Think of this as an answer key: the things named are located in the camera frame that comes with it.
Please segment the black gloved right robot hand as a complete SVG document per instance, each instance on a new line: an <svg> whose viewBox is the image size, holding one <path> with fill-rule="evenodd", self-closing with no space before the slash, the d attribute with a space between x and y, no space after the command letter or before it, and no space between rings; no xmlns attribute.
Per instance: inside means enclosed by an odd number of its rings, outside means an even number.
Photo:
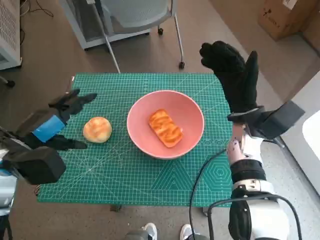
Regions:
<svg viewBox="0 0 320 240"><path fill-rule="evenodd" d="M247 60L237 49L223 41L203 43L199 50L201 64L213 71L220 81L232 114L242 114L258 107L258 53L254 50Z"/></svg>

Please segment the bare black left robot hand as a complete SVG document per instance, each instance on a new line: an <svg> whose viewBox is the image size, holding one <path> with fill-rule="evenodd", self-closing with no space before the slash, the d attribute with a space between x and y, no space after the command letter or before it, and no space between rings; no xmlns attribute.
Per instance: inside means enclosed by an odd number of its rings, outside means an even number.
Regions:
<svg viewBox="0 0 320 240"><path fill-rule="evenodd" d="M46 146L58 151L86 149L87 145L79 140L68 139L60 132L66 127L72 115L80 113L84 105L92 102L96 93L79 96L80 90L74 89L55 98L47 108L31 113L15 131L14 135L31 149Z"/></svg>

